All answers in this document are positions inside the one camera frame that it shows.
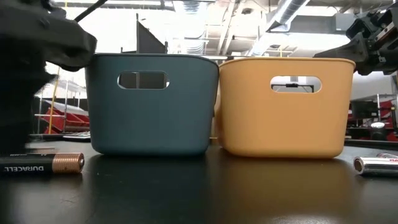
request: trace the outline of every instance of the yellow storage bin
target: yellow storage bin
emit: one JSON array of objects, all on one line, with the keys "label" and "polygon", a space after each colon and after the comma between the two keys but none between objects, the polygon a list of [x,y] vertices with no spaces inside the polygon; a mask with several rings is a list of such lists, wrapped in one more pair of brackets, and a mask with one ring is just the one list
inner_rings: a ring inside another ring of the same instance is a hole
[{"label": "yellow storage bin", "polygon": [[[220,65],[218,140],[251,157],[332,158],[344,146],[355,64],[331,58],[245,58]],[[277,76],[317,77],[316,93],[278,93]]]}]

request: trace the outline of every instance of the battery copper top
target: battery copper top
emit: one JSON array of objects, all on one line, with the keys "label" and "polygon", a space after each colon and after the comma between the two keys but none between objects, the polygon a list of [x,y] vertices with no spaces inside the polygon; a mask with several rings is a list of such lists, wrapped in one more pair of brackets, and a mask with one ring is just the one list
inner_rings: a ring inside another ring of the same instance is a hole
[{"label": "battery copper top", "polygon": [[84,165],[83,153],[62,153],[55,155],[52,170],[56,174],[80,173]]}]

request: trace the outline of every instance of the bin handle cutout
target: bin handle cutout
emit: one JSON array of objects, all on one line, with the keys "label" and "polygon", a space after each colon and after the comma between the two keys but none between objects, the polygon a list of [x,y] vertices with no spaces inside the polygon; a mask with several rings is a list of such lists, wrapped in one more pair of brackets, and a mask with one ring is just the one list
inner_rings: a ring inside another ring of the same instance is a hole
[{"label": "bin handle cutout", "polygon": [[322,88],[321,80],[313,76],[276,76],[270,84],[276,93],[317,93]]},{"label": "bin handle cutout", "polygon": [[164,90],[170,80],[164,72],[122,72],[117,83],[125,90]]}]

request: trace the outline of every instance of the duracell battery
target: duracell battery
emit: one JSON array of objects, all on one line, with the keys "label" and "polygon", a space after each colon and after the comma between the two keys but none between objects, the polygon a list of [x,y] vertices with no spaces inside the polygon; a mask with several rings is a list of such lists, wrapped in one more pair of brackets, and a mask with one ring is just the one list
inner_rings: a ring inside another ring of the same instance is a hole
[{"label": "duracell battery", "polygon": [[56,149],[54,147],[27,147],[25,148],[24,153],[42,153],[42,154],[48,154],[48,153],[58,153],[59,149]]},{"label": "duracell battery", "polygon": [[78,174],[84,164],[82,153],[8,154],[0,156],[0,174]]}]

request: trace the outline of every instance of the dark teal storage bin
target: dark teal storage bin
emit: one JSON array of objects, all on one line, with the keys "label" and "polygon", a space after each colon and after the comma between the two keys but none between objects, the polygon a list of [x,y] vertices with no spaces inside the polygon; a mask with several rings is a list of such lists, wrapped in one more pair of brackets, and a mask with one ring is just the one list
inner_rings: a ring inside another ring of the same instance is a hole
[{"label": "dark teal storage bin", "polygon": [[[167,88],[125,89],[124,72],[164,73]],[[86,68],[91,144],[102,154],[184,156],[208,147],[218,66],[192,55],[97,54]]]}]

